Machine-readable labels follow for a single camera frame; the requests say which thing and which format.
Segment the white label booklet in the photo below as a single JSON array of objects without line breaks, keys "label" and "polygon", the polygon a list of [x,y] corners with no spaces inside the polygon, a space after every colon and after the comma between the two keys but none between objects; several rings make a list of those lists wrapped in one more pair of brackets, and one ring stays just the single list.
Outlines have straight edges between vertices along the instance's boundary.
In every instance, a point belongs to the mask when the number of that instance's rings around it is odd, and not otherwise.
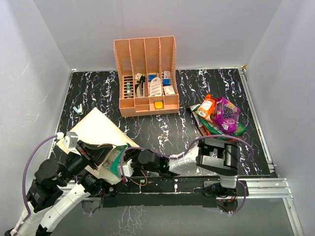
[{"label": "white label booklet", "polygon": [[155,77],[151,80],[149,96],[162,96],[162,83],[160,77]]}]

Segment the red doritos bag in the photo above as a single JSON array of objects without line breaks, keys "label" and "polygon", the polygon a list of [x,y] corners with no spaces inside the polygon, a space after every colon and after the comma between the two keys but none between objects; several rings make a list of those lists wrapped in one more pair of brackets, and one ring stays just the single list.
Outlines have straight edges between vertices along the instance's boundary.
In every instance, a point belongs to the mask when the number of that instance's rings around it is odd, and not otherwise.
[{"label": "red doritos bag", "polygon": [[[208,136],[208,135],[226,135],[223,133],[221,130],[216,130],[216,129],[208,129],[206,126],[201,126],[199,128],[199,131],[201,132],[202,136]],[[218,137],[218,140],[225,140],[225,141],[230,141],[230,142],[237,142],[235,139],[229,139],[229,138],[224,138],[224,137]]]}]

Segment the green chips bag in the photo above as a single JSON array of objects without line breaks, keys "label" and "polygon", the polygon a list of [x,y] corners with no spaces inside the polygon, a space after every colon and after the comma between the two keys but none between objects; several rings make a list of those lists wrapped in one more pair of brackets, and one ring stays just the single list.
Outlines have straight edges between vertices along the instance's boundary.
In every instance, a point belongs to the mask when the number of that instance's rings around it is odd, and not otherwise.
[{"label": "green chips bag", "polygon": [[[213,129],[216,129],[216,130],[221,130],[219,127],[217,127],[216,125],[215,125],[215,126],[211,125],[209,122],[207,122],[205,119],[201,118],[200,116],[199,116],[199,118],[200,118],[201,122],[203,123],[203,125],[206,126],[209,130],[212,129],[212,128],[213,128]],[[246,132],[246,128],[245,128],[242,124],[238,123],[237,130],[233,133],[232,136],[234,136],[234,137],[240,137],[240,136],[242,136],[245,132]]]}]

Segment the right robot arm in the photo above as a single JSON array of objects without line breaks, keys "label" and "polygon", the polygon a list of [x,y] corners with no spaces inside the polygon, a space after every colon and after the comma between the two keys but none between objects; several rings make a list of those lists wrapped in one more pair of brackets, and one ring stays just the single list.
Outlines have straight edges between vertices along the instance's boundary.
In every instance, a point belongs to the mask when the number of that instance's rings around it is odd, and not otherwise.
[{"label": "right robot arm", "polygon": [[161,177],[173,177],[192,169],[194,166],[213,172],[219,181],[204,186],[204,194],[213,197],[248,195],[246,183],[239,180],[238,168],[243,163],[239,147],[233,142],[221,140],[220,135],[204,136],[193,141],[180,154],[166,155],[143,147],[128,147],[122,151],[119,174],[126,181],[128,172],[134,169],[155,172]]}]

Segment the teal white snack bag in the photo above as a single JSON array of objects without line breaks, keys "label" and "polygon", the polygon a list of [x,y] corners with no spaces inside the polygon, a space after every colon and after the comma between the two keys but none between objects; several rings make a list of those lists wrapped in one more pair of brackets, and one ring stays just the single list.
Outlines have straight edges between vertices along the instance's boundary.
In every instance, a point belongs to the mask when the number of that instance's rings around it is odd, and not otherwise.
[{"label": "teal white snack bag", "polygon": [[118,170],[118,166],[121,164],[121,156],[128,145],[117,146],[113,148],[106,156],[102,167],[110,170],[113,174],[120,176],[121,173]]}]

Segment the brown paper bag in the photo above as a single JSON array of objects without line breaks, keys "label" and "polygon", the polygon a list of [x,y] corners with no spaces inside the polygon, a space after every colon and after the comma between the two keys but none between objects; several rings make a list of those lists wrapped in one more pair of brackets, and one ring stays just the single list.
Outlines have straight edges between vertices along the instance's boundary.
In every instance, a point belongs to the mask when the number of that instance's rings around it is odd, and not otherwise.
[{"label": "brown paper bag", "polygon": [[[101,144],[139,146],[97,108],[89,112],[70,131],[75,132],[79,140],[96,146]],[[103,179],[111,185],[117,184],[122,180],[120,175],[111,174],[102,164],[98,164],[95,170],[90,166],[86,166],[85,170],[94,177]]]}]

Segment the blue box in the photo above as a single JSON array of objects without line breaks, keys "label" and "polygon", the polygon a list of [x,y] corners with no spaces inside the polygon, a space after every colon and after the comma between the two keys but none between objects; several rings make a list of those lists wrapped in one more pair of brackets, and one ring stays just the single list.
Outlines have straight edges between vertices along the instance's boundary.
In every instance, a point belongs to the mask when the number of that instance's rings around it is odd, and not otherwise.
[{"label": "blue box", "polygon": [[165,78],[162,80],[162,85],[163,86],[170,86],[171,85],[171,80],[169,78]]}]

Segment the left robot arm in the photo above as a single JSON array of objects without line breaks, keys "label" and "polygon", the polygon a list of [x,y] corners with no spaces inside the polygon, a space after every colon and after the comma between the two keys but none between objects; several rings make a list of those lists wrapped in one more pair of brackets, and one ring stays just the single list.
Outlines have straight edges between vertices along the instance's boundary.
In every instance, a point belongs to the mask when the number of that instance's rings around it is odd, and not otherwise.
[{"label": "left robot arm", "polygon": [[98,170],[111,144],[90,145],[79,141],[63,163],[42,162],[29,190],[23,190],[25,208],[16,226],[6,236],[48,236],[78,203],[102,192],[104,181],[91,172]]}]

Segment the orange fruit candy bag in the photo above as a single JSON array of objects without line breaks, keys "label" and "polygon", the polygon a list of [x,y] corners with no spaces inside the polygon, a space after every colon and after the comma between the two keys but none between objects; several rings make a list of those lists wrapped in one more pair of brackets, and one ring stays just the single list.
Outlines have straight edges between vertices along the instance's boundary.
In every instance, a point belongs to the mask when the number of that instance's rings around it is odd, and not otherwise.
[{"label": "orange fruit candy bag", "polygon": [[206,95],[204,101],[197,109],[196,113],[211,125],[215,126],[213,122],[214,110],[216,106],[216,99],[214,99],[210,94]]}]

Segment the pink plastic desk organizer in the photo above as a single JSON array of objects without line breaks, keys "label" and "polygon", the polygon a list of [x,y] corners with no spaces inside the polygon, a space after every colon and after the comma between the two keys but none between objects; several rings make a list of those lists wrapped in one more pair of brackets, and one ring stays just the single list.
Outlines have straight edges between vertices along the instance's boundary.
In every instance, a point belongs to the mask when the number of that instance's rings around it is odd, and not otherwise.
[{"label": "pink plastic desk organizer", "polygon": [[[170,114],[179,111],[174,36],[115,40],[114,56],[119,78],[119,109],[122,117]],[[144,97],[136,97],[137,73],[146,77]],[[160,77],[161,83],[163,79],[169,78],[175,94],[164,95],[162,90],[162,96],[149,96],[150,82],[155,77]],[[130,95],[126,92],[127,83],[130,83]],[[156,110],[154,102],[159,100],[163,101],[163,109]]]}]

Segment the aluminium frame rail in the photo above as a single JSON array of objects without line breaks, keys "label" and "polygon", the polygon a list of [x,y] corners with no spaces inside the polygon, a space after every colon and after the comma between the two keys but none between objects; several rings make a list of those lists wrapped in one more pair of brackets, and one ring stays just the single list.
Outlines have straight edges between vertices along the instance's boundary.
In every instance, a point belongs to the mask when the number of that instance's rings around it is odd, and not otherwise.
[{"label": "aluminium frame rail", "polygon": [[256,113],[252,97],[249,90],[248,80],[246,77],[246,66],[241,65],[238,68],[244,91],[251,109],[252,117],[258,132],[258,136],[264,151],[268,169],[272,177],[251,178],[249,181],[249,199],[282,199],[286,214],[290,221],[290,225],[295,236],[302,236],[303,230],[293,203],[293,195],[286,178],[281,178],[276,173],[276,165],[274,164],[270,151],[268,149],[258,115]]}]

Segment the brown kettle chips bag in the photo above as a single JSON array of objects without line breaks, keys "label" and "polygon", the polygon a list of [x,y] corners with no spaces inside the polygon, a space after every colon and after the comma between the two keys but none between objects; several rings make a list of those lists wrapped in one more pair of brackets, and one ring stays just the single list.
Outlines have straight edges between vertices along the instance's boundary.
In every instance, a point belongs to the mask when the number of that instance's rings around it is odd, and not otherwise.
[{"label": "brown kettle chips bag", "polygon": [[196,124],[196,127],[198,128],[199,132],[201,133],[202,136],[206,136],[207,133],[205,131],[205,128],[203,126],[203,123],[201,122],[199,116],[195,113],[195,109],[199,106],[200,104],[195,104],[192,106],[188,107],[188,110],[190,111],[190,114],[192,115],[192,118]]}]

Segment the black front mounting rail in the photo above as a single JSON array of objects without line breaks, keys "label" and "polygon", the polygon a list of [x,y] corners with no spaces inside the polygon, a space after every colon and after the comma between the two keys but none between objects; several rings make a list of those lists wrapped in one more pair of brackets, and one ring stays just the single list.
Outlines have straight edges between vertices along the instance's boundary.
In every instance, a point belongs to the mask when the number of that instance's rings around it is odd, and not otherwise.
[{"label": "black front mounting rail", "polygon": [[238,199],[249,191],[244,180],[235,189],[223,188],[219,177],[135,177],[126,183],[104,183],[99,194],[103,207],[126,206],[223,206],[238,208]]}]

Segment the small white blue clip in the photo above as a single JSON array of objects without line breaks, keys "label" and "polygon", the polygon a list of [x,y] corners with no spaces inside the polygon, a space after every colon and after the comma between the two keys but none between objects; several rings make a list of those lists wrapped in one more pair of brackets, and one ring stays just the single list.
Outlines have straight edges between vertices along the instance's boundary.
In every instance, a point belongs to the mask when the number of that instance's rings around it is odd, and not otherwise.
[{"label": "small white blue clip", "polygon": [[75,111],[75,113],[81,116],[83,114],[83,105],[79,104],[78,106],[74,106],[73,110]]}]

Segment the purple grape candy bag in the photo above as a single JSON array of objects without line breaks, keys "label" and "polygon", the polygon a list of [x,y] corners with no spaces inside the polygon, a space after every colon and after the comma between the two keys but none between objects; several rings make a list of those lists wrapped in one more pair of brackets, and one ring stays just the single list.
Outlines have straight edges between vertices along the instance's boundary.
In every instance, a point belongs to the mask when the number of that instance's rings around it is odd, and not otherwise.
[{"label": "purple grape candy bag", "polygon": [[233,135],[238,127],[240,109],[224,97],[216,100],[216,114],[213,122],[222,132]]}]

